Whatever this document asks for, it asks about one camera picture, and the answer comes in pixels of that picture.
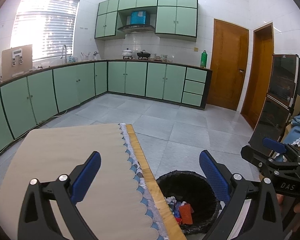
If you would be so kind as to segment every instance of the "countertop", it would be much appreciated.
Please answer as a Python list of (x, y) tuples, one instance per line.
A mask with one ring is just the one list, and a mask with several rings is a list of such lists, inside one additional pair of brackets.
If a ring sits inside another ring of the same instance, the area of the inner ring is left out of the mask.
[(28, 72), (23, 73), (21, 75), (15, 76), (13, 78), (6, 79), (5, 81), (2, 81), (0, 83), (0, 87), (6, 85), (8, 83), (11, 83), (15, 80), (18, 80), (20, 78), (24, 78), (24, 77), (31, 76), (31, 75), (36, 74), (36, 73), (48, 71), (50, 69), (62, 68), (62, 67), (67, 67), (67, 66), (72, 66), (72, 65), (86, 64), (86, 63), (105, 62), (105, 61), (137, 61), (137, 62), (149, 62), (149, 63), (162, 63), (162, 64), (170, 64), (170, 65), (176, 65), (176, 66), (185, 66), (185, 67), (197, 68), (197, 69), (201, 69), (201, 70), (205, 70), (205, 71), (212, 71), (212, 70), (207, 69), (207, 68), (200, 68), (200, 67), (197, 67), (197, 66), (179, 64), (179, 63), (175, 63), (175, 62), (164, 62), (164, 61), (154, 61), (154, 60), (139, 60), (139, 59), (102, 59), (102, 60), (89, 60), (89, 61), (73, 62), (73, 63), (67, 63), (67, 64), (62, 64), (62, 65), (56, 65), (56, 66), (52, 66), (52, 67), (49, 66), (47, 68), (42, 68), (42, 69), (38, 69), (38, 70), (28, 71)]

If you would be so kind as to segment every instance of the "door frame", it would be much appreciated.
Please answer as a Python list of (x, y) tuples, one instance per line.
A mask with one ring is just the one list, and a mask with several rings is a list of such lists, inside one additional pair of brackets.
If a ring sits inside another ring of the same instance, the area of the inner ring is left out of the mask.
[[(255, 30), (253, 31), (253, 49), (252, 49), (252, 60), (251, 60), (251, 69), (250, 69), (250, 75), (249, 75), (249, 82), (248, 82), (247, 91), (246, 91), (246, 94), (245, 94), (245, 97), (244, 97), (244, 101), (243, 101), (243, 105), (242, 105), (240, 114), (242, 114), (244, 108), (245, 108), (245, 107), (247, 106), (247, 104), (248, 104), (248, 102), (247, 102), (247, 101), (248, 101), (248, 100), (247, 100), (247, 95), (248, 95), (249, 89), (251, 89), (251, 86), (252, 86), (252, 84), (251, 84), (251, 72), (252, 72), (252, 69), (256, 67), (256, 63), (255, 63), (256, 57), (257, 57), (257, 55), (256, 55), (256, 32), (261, 31), (261, 30), (263, 30), (263, 29), (265, 29), (265, 28), (268, 28), (269, 26), (271, 26), (271, 32), (272, 32), (272, 45), (273, 45), (273, 51), (272, 51), (272, 54), (273, 54), (273, 53), (274, 53), (274, 28), (273, 28), (273, 22), (267, 23), (267, 24), (265, 24), (265, 25), (263, 25), (263, 26), (261, 26), (261, 27), (255, 29)], [(246, 118), (245, 118), (245, 120), (246, 120), (247, 123), (254, 129), (253, 125), (252, 125)]]

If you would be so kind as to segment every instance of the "black trash bag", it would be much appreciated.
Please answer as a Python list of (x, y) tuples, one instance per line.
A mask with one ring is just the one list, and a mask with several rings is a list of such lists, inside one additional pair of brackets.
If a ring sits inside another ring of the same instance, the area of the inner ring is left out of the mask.
[(208, 180), (193, 171), (171, 171), (157, 179), (165, 197), (174, 196), (177, 201), (190, 203), (192, 225), (180, 225), (185, 235), (206, 234), (216, 221), (221, 209)]

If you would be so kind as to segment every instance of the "window blind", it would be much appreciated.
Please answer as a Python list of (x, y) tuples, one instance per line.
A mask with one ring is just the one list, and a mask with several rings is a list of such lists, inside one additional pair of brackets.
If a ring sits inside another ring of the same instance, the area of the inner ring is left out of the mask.
[(74, 25), (79, 0), (21, 0), (13, 24), (10, 46), (32, 44), (32, 59), (73, 53)]

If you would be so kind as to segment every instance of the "white device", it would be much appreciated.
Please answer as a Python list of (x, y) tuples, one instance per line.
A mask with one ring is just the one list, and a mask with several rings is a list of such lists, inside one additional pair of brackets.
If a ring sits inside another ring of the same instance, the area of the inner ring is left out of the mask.
[(19, 64), (22, 64), (22, 49), (16, 49), (12, 51), (12, 66), (16, 65), (16, 56), (19, 56)]

